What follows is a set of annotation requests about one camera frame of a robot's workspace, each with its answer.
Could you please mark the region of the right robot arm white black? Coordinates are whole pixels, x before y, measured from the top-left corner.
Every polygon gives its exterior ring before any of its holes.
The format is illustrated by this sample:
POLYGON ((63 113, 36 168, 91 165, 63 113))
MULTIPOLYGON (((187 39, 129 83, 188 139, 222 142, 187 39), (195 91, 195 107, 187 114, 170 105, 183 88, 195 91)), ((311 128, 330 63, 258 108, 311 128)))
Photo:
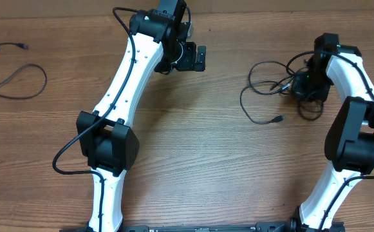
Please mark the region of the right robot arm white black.
POLYGON ((310 56, 306 70, 293 74, 292 95, 324 103, 334 86, 342 106, 324 143, 323 174, 283 231, 344 231, 333 221, 337 210, 360 181, 374 179, 374 85, 359 49, 341 45, 337 34, 317 37, 310 56))

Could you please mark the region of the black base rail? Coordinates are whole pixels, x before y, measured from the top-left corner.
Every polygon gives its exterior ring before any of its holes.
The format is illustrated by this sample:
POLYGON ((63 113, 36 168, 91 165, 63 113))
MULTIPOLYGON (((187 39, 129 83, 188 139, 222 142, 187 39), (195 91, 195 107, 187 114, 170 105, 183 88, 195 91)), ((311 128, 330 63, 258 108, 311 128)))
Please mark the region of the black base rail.
POLYGON ((223 226, 120 226, 118 232, 285 232, 285 231, 317 231, 307 227, 297 229, 289 222, 258 222, 255 225, 223 225, 223 226))

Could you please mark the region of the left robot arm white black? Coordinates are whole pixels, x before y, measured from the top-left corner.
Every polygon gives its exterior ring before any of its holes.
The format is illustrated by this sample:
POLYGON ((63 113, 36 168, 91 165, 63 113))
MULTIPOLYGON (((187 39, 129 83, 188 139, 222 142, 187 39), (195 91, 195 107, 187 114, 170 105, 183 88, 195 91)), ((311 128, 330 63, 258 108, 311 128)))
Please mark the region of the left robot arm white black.
POLYGON ((124 179, 140 142, 132 130, 138 102, 150 76, 173 70, 205 70, 206 47, 190 42, 191 11, 183 0, 160 1, 158 8, 133 10, 122 62, 100 102, 80 112, 77 131, 83 156, 93 175, 93 212, 84 231, 120 231, 124 179))

